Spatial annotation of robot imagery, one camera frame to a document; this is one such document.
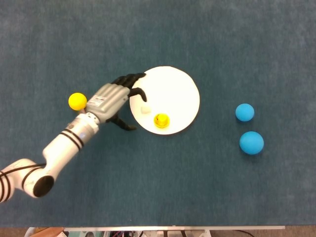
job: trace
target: yellow ball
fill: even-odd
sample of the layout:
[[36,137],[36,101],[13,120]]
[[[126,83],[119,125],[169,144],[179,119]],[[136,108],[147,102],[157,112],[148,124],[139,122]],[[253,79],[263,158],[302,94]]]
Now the yellow ball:
[[154,124],[159,128],[168,127],[170,124],[169,116],[166,114],[157,114],[154,117]]
[[79,111],[85,108],[87,98],[83,94],[77,92],[69,96],[68,104],[73,110]]

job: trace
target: robotic arm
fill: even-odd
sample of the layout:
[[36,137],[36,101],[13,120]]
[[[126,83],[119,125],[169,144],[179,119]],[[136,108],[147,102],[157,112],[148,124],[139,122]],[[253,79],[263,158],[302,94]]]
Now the robotic arm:
[[145,75],[129,74],[101,87],[88,101],[87,113],[79,114],[44,148],[46,164],[20,159],[0,171],[0,202],[10,199],[16,188],[34,198],[46,195],[63,167],[98,132],[99,124],[113,122],[124,130],[135,130],[135,126],[127,125],[119,118],[118,111],[130,96],[140,95],[147,101],[142,89],[132,89],[135,82]]

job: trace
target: white arm segment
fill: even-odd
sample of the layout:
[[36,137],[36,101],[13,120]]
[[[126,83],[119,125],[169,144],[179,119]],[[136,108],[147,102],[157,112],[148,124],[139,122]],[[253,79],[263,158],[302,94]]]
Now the white arm segment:
[[[0,177],[0,202],[11,198],[15,188],[24,190],[34,198],[47,194],[63,167],[97,133],[98,124],[99,119],[94,114],[79,114],[43,150],[43,156],[46,159],[45,168],[26,168]],[[0,175],[12,169],[33,164],[35,163],[29,159],[20,159],[0,171]]]

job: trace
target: black finger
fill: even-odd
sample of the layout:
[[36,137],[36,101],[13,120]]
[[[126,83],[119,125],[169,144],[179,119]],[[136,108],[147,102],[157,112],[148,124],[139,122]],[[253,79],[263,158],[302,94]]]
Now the black finger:
[[126,80],[126,76],[121,76],[118,77],[114,80],[114,82],[112,82],[112,84],[116,84],[116,85],[122,85]]
[[146,97],[146,94],[145,92],[143,91],[143,89],[141,88],[133,88],[130,90],[128,96],[131,97],[131,96],[134,96],[134,95],[140,95],[143,99],[143,101],[147,102],[147,97]]
[[145,75],[146,75],[146,73],[128,74],[127,75],[127,80],[125,81],[123,86],[128,87],[128,88],[131,89],[133,87],[133,85],[135,84],[135,82],[139,78],[143,78]]
[[118,116],[115,116],[112,120],[112,123],[116,124],[117,126],[119,126],[121,129],[124,129],[126,131],[132,131],[132,130],[136,130],[136,126],[133,125],[128,125],[127,123],[125,123],[123,120],[121,120]]

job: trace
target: white plate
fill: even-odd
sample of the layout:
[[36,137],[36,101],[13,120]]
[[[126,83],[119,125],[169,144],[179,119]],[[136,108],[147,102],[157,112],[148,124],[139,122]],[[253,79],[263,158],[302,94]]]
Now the white plate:
[[[185,72],[162,66],[145,72],[133,88],[142,88],[147,102],[137,95],[130,98],[130,108],[136,121],[156,134],[173,134],[191,124],[198,113],[199,92],[192,78]],[[154,124],[157,114],[167,114],[170,125],[158,128]]]

